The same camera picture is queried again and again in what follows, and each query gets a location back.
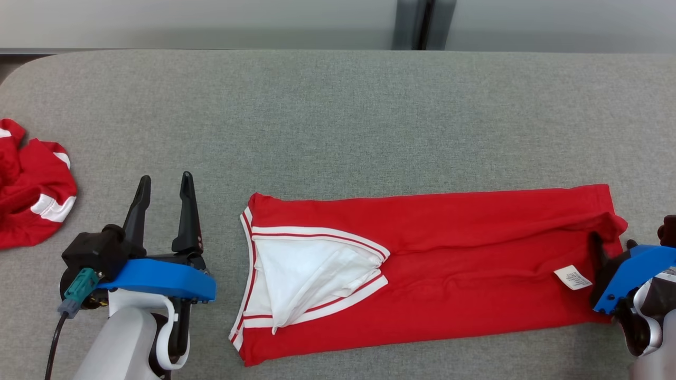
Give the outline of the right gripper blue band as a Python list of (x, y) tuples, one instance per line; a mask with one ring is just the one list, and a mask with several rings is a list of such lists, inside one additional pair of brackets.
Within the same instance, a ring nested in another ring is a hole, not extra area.
[(610, 258), (597, 232), (589, 234), (594, 267), (593, 311), (619, 323), (627, 349), (635, 357), (662, 346), (666, 316), (674, 311), (674, 248), (640, 245)]

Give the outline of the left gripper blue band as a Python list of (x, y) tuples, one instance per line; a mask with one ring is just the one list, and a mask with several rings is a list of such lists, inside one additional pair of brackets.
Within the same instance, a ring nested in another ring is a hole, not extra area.
[[(108, 291), (109, 317), (98, 335), (99, 370), (179, 370), (190, 349), (192, 306), (212, 303), (217, 282), (202, 261), (197, 267), (144, 258), (145, 214), (152, 180), (140, 178), (123, 229), (129, 258)], [(180, 187), (179, 230), (172, 241), (176, 255), (203, 253), (200, 214), (193, 175), (184, 171)]]

